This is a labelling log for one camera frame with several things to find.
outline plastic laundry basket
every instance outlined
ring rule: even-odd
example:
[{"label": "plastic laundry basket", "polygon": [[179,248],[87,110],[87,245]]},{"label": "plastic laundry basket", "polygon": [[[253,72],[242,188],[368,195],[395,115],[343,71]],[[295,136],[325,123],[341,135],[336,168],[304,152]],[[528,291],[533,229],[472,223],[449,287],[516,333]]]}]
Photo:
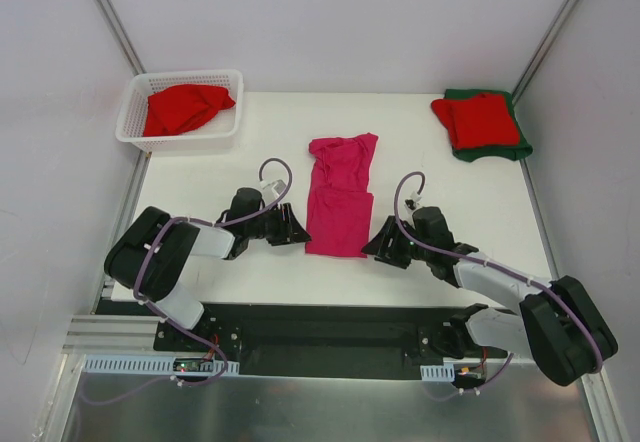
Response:
[{"label": "plastic laundry basket", "polygon": [[[229,89],[235,107],[221,110],[199,129],[181,135],[143,137],[147,120],[147,97],[180,84],[217,85]],[[237,70],[193,70],[141,74],[133,78],[124,96],[116,123],[116,138],[145,152],[192,151],[228,148],[240,126],[244,83]]]}]

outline green cloth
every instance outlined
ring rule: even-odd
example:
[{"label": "green cloth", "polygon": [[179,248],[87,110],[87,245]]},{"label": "green cloth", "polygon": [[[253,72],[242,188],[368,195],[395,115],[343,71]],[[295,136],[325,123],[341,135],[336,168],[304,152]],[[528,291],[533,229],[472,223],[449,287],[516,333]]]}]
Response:
[{"label": "green cloth", "polygon": [[489,156],[504,157],[509,160],[520,160],[530,156],[533,153],[533,147],[531,147],[529,142],[527,142],[526,137],[520,129],[520,125],[518,125],[516,113],[513,110],[513,98],[509,92],[487,89],[447,89],[444,93],[444,98],[453,100],[470,99],[471,97],[481,93],[500,94],[505,98],[509,114],[520,133],[520,143],[514,146],[487,145],[486,147],[478,147],[476,149],[453,149],[454,157],[464,160],[465,162],[473,162],[480,157]]}]

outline pink cloth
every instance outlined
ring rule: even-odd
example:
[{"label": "pink cloth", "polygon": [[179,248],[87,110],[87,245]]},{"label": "pink cloth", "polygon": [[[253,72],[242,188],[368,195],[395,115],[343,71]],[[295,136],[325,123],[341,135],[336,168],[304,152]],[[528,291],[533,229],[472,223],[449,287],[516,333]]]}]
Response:
[{"label": "pink cloth", "polygon": [[307,206],[307,254],[362,257],[369,242],[373,195],[367,192],[369,167],[378,136],[315,139],[316,157]]}]

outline purple cable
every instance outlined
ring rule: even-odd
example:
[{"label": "purple cable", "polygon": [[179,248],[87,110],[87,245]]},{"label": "purple cable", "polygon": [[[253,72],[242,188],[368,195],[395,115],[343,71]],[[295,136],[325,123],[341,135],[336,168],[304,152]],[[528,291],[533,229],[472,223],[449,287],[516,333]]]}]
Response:
[{"label": "purple cable", "polygon": [[[478,391],[480,391],[480,389],[484,390],[487,387],[491,386],[495,380],[500,377],[500,375],[502,375],[504,373],[504,371],[507,369],[507,367],[509,366],[509,364],[511,363],[511,360],[513,359],[513,354],[509,354],[509,357],[507,357],[507,360],[505,360],[504,364],[502,364],[502,367],[500,367],[500,369],[498,370],[498,372],[496,372],[495,374],[493,374],[489,379],[487,379],[487,381],[482,384],[480,387],[476,387],[478,389]],[[458,395],[464,395],[464,394],[470,394],[470,393],[475,393],[476,391],[474,389],[464,389],[462,392],[458,391],[458,392],[452,392],[449,395],[445,395],[443,397],[438,397],[436,395],[432,395],[431,393],[429,393],[429,391],[427,391],[426,388],[423,389],[424,393],[426,394],[427,397],[429,397],[431,400],[433,400],[434,402],[446,402],[447,400],[451,400],[454,397],[458,396]]]},{"label": "purple cable", "polygon": [[[217,224],[213,224],[212,222],[209,222],[207,220],[202,220],[202,219],[195,219],[195,218],[189,218],[189,217],[173,217],[172,219],[169,219],[167,221],[166,224],[164,224],[164,226],[160,229],[160,231],[158,232],[158,235],[156,235],[156,238],[153,240],[153,242],[151,243],[149,250],[147,251],[147,254],[144,257],[144,260],[142,261],[142,264],[140,265],[140,270],[138,271],[138,275],[136,276],[136,281],[133,285],[133,297],[134,299],[141,301],[141,302],[145,302],[147,307],[149,307],[149,309],[156,314],[157,316],[159,316],[162,319],[166,319],[166,321],[172,326],[174,327],[176,330],[182,332],[184,335],[191,337],[193,340],[200,342],[203,345],[206,345],[207,347],[210,347],[211,349],[213,349],[222,359],[224,366],[222,367],[222,370],[220,372],[218,372],[215,375],[212,375],[211,377],[208,377],[205,380],[202,380],[200,382],[188,382],[183,380],[182,384],[186,385],[188,387],[196,387],[196,386],[201,386],[201,385],[207,385],[210,384],[212,382],[214,382],[215,380],[219,379],[220,377],[222,377],[222,374],[224,374],[227,369],[229,368],[229,361],[227,360],[227,357],[225,356],[224,352],[222,352],[222,350],[220,350],[220,348],[215,345],[213,342],[208,341],[206,339],[203,339],[202,337],[190,332],[188,329],[185,329],[184,327],[182,327],[180,324],[178,324],[177,322],[175,322],[174,320],[172,320],[171,318],[169,318],[165,313],[163,313],[157,305],[155,305],[153,302],[149,301],[148,299],[146,299],[141,293],[140,293],[140,286],[142,285],[142,279],[144,278],[144,274],[146,273],[148,267],[149,267],[149,263],[151,262],[151,257],[153,257],[153,254],[155,253],[155,250],[158,248],[158,246],[160,245],[160,242],[162,241],[162,239],[164,238],[164,236],[166,235],[166,233],[169,231],[169,229],[174,225],[177,224],[178,222],[194,222],[198,225],[204,225],[206,227],[228,227],[230,225],[233,224],[239,224],[240,222],[245,222],[249,219],[253,219],[254,217],[258,217],[259,215],[264,214],[265,212],[267,212],[268,210],[271,210],[273,207],[275,207],[276,205],[278,205],[280,203],[280,201],[282,201],[282,199],[284,199],[284,197],[287,195],[287,193],[289,192],[289,189],[291,188],[291,184],[293,183],[293,173],[291,172],[291,168],[289,167],[289,165],[282,159],[279,159],[277,157],[271,157],[267,160],[265,160],[262,165],[260,166],[260,169],[258,169],[258,177],[260,179],[260,181],[262,181],[262,172],[264,170],[264,168],[267,166],[267,164],[269,164],[270,162],[278,162],[280,163],[285,170],[287,171],[287,174],[289,176],[289,180],[287,182],[287,185],[284,189],[284,191],[276,198],[276,200],[274,200],[273,202],[271,202],[270,204],[267,204],[265,207],[263,207],[262,209],[258,210],[257,212],[254,212],[253,214],[249,214],[249,215],[245,215],[243,217],[239,217],[237,219],[234,220],[228,220],[228,221],[224,221],[224,222],[219,222]],[[93,401],[90,400],[88,397],[86,397],[86,395],[84,394],[84,383],[86,382],[86,378],[84,379],[84,381],[81,382],[80,387],[79,387],[79,397],[80,399],[88,404],[88,405],[93,405],[93,406],[104,406],[104,405],[109,405],[109,404],[113,404],[116,402],[120,402],[121,400],[126,399],[127,397],[130,397],[132,395],[135,395],[136,393],[140,392],[141,390],[143,390],[144,388],[155,384],[156,382],[159,382],[160,380],[169,380],[167,379],[166,376],[161,376],[161,377],[155,377],[151,380],[148,380],[147,382],[145,382],[144,384],[140,385],[139,387],[136,387],[133,390],[130,390],[129,392],[125,392],[124,394],[121,394],[117,397],[114,397],[113,399],[109,399],[109,400],[103,400],[103,401]]]},{"label": "purple cable", "polygon": [[418,247],[422,247],[423,249],[427,249],[427,250],[430,250],[432,252],[437,252],[438,254],[448,255],[449,257],[454,257],[456,259],[463,259],[463,260],[467,260],[469,262],[473,262],[475,264],[486,265],[488,267],[491,267],[492,269],[495,269],[495,270],[497,270],[499,272],[502,272],[505,275],[508,275],[509,277],[511,277],[513,279],[518,280],[519,282],[523,282],[525,284],[529,283],[532,287],[535,287],[536,289],[541,290],[542,292],[547,294],[569,316],[571,321],[576,325],[576,327],[578,327],[578,329],[580,330],[580,332],[582,333],[584,338],[587,340],[587,342],[591,346],[591,349],[593,350],[593,354],[594,354],[595,359],[596,359],[595,370],[592,373],[600,372],[600,370],[602,370],[602,354],[600,353],[600,349],[598,348],[598,344],[596,344],[596,341],[593,339],[593,337],[591,336],[591,334],[589,333],[587,328],[584,326],[582,321],[578,318],[578,316],[551,289],[549,289],[545,285],[542,285],[541,283],[536,282],[534,280],[530,281],[529,279],[527,279],[527,277],[525,277],[525,276],[523,276],[521,274],[518,274],[517,272],[514,272],[513,270],[509,269],[508,267],[504,267],[503,265],[500,265],[500,264],[498,264],[496,262],[484,261],[484,260],[477,259],[477,258],[469,256],[469,255],[456,254],[455,252],[450,252],[448,250],[439,249],[438,247],[432,247],[430,245],[425,244],[424,242],[419,241],[418,239],[413,237],[411,234],[409,234],[409,232],[407,232],[407,230],[402,225],[402,219],[400,219],[400,214],[399,214],[399,211],[398,211],[398,204],[399,204],[399,200],[400,200],[400,190],[402,190],[402,186],[405,184],[405,182],[408,179],[410,179],[411,177],[413,177],[415,175],[417,175],[417,176],[419,176],[421,178],[420,190],[418,190],[418,194],[420,194],[422,192],[422,189],[424,188],[424,184],[425,184],[425,181],[426,181],[426,177],[425,177],[424,173],[419,172],[419,171],[411,172],[411,173],[405,175],[402,178],[402,180],[398,184],[398,187],[396,188],[395,197],[393,198],[393,213],[394,213],[394,215],[396,217],[396,224],[398,225],[398,228],[400,229],[400,232],[402,232],[405,237],[407,237],[411,242],[416,244]]}]

